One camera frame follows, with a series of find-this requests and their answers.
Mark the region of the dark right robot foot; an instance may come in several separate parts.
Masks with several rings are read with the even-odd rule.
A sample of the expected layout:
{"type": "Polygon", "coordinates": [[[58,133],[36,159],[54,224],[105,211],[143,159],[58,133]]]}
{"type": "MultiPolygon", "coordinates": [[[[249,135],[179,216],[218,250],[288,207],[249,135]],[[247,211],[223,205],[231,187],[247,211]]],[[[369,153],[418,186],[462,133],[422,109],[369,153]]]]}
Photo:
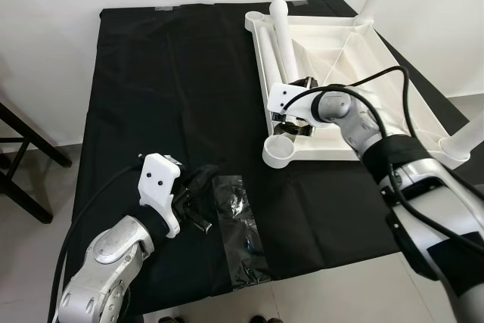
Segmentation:
{"type": "Polygon", "coordinates": [[[249,319],[248,323],[284,323],[284,321],[278,317],[266,317],[262,314],[256,314],[249,319]]]}

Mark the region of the black table cloth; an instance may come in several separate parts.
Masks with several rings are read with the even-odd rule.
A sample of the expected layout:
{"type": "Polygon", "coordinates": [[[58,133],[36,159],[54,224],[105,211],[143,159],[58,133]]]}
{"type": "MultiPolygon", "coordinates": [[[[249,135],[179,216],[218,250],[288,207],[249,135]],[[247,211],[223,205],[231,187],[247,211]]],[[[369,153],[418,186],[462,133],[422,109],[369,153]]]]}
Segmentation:
{"type": "MultiPolygon", "coordinates": [[[[273,279],[401,253],[380,187],[357,160],[262,159],[268,136],[247,12],[270,4],[184,5],[101,12],[77,214],[64,240],[56,287],[84,262],[88,244],[138,205],[141,158],[171,156],[190,174],[204,164],[241,175],[273,279]]],[[[434,108],[439,91],[389,47],[434,108]]],[[[189,225],[143,262],[130,284],[135,312],[193,302],[231,286],[222,239],[189,225]]]]}

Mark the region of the white plastic children table top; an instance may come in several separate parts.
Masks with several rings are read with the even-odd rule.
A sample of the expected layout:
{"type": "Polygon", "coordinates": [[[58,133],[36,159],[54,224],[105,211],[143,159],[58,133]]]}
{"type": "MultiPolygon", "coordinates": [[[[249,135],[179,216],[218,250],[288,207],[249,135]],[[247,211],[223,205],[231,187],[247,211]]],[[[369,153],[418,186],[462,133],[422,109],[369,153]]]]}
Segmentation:
{"type": "MultiPolygon", "coordinates": [[[[439,140],[453,134],[446,132],[431,109],[428,98],[416,89],[415,72],[402,74],[399,62],[372,26],[356,26],[353,17],[288,15],[288,22],[300,75],[302,78],[315,77],[312,91],[319,85],[351,85],[376,107],[389,134],[408,133],[405,116],[411,116],[416,137],[432,157],[449,168],[464,164],[450,160],[440,149],[439,140]]],[[[247,12],[244,26],[253,37],[260,81],[262,71],[256,28],[266,26],[272,39],[281,83],[292,85],[286,82],[281,66],[271,15],[247,12]]],[[[351,110],[356,101],[339,92],[336,96],[324,98],[315,95],[314,104],[351,110]]],[[[295,139],[284,134],[273,135],[265,105],[264,109],[268,136],[262,145],[262,159],[272,168],[281,169],[297,160],[357,160],[367,147],[380,139],[380,130],[375,122],[367,126],[347,122],[326,123],[324,127],[314,126],[312,136],[297,136],[295,139]]]]}

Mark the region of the black metal rack frame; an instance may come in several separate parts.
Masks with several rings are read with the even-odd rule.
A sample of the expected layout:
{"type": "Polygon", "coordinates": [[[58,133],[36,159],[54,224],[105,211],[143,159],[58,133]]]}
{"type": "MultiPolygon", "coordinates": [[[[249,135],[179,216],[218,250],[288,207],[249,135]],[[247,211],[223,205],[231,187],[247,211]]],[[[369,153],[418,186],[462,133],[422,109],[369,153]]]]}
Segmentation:
{"type": "Polygon", "coordinates": [[[18,115],[15,115],[10,108],[0,102],[0,122],[11,127],[14,132],[20,134],[18,137],[0,137],[0,144],[17,144],[17,153],[13,160],[5,157],[0,149],[0,194],[6,195],[29,215],[35,217],[42,224],[49,224],[53,220],[52,213],[39,204],[34,198],[19,185],[15,184],[13,177],[20,168],[21,161],[26,156],[31,144],[34,144],[46,157],[51,158],[63,168],[73,166],[73,161],[48,142],[44,137],[35,132],[18,115]]]}

